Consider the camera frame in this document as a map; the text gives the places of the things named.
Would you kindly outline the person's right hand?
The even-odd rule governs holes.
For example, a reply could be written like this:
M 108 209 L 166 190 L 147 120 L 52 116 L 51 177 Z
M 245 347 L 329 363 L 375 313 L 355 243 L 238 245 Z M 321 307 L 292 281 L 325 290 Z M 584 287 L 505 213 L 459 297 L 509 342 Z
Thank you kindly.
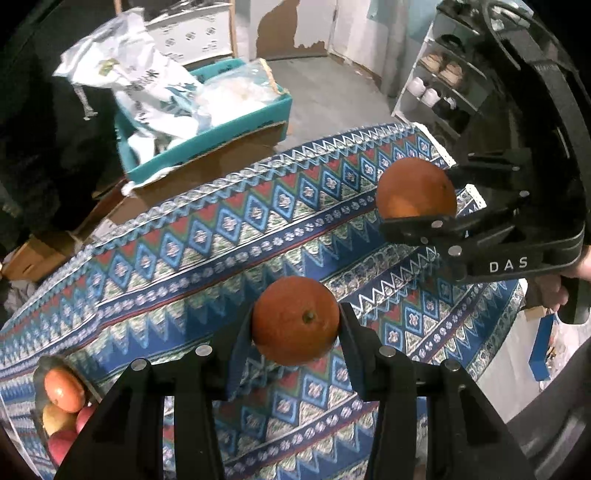
M 590 246 L 585 245 L 576 264 L 560 273 L 545 274 L 534 279 L 534 283 L 541 294 L 541 304 L 547 310 L 557 313 L 570 299 L 570 294 L 563 285 L 563 280 L 568 278 L 590 282 L 590 273 Z

